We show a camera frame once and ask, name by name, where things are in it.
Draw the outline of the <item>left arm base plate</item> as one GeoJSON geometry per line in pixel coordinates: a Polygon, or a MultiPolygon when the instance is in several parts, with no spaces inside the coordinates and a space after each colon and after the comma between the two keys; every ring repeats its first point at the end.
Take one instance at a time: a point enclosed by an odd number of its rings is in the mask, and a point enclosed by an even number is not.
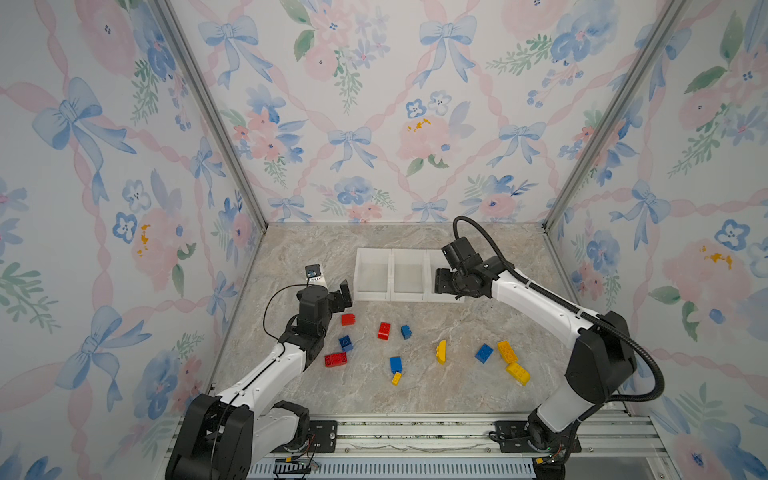
{"type": "Polygon", "coordinates": [[[338,439],[339,423],[335,420],[310,420],[303,437],[273,450],[276,454],[295,455],[309,453],[334,453],[338,439]]]}

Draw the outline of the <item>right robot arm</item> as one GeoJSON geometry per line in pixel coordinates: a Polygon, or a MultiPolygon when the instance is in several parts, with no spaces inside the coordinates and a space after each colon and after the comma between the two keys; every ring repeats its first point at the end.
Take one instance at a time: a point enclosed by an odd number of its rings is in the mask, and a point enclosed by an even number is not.
{"type": "Polygon", "coordinates": [[[487,297],[506,304],[547,330],[570,349],[564,380],[528,417],[526,436],[545,451],[612,401],[636,370],[635,353],[624,340],[626,322],[610,312],[584,310],[532,281],[498,256],[482,259],[461,237],[442,247],[448,266],[435,274],[435,292],[487,297]]]}

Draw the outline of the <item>yellow long lego brick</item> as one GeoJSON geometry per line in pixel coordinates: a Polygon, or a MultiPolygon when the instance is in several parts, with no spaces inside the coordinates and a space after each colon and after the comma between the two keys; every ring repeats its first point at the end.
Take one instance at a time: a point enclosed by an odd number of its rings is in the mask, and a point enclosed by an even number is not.
{"type": "Polygon", "coordinates": [[[508,364],[506,372],[522,386],[526,386],[531,378],[530,373],[517,362],[508,364]]]}

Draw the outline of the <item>long red lego brick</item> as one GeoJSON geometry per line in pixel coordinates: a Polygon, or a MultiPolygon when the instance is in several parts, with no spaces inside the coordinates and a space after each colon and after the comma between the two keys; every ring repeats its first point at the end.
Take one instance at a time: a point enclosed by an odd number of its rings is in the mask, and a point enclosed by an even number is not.
{"type": "Polygon", "coordinates": [[[326,368],[334,368],[346,365],[348,363],[348,355],[346,352],[338,352],[326,355],[324,357],[324,365],[326,368]]]}

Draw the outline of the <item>white bin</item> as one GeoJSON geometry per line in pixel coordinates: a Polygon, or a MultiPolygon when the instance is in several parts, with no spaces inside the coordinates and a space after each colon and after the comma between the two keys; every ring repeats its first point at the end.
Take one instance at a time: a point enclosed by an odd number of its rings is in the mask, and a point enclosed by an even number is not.
{"type": "Polygon", "coordinates": [[[435,292],[437,270],[449,268],[441,250],[433,249],[425,251],[424,260],[424,300],[428,303],[460,304],[464,299],[456,299],[451,294],[438,294],[435,292]]]}
{"type": "Polygon", "coordinates": [[[389,301],[390,249],[358,248],[353,278],[355,301],[389,301]]]}
{"type": "Polygon", "coordinates": [[[422,302],[426,293],[425,268],[424,250],[393,249],[391,300],[422,302]]]}

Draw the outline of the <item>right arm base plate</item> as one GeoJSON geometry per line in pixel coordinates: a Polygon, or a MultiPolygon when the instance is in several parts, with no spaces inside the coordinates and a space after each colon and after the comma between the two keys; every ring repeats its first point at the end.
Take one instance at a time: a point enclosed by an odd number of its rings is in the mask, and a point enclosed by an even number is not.
{"type": "Polygon", "coordinates": [[[573,428],[574,424],[571,424],[555,433],[538,423],[531,426],[527,420],[501,420],[493,424],[487,436],[500,446],[502,453],[580,453],[581,444],[573,428]]]}

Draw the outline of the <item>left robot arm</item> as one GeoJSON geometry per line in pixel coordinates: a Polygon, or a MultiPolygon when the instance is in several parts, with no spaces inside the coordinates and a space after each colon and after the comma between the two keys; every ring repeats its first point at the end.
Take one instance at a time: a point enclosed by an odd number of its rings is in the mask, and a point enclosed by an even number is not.
{"type": "Polygon", "coordinates": [[[220,394],[191,402],[167,479],[245,479],[252,464],[273,450],[308,444],[309,410],[276,397],[317,359],[332,316],[351,308],[353,300],[346,281],[335,291],[308,283],[297,300],[298,313],[255,368],[220,394]]]}

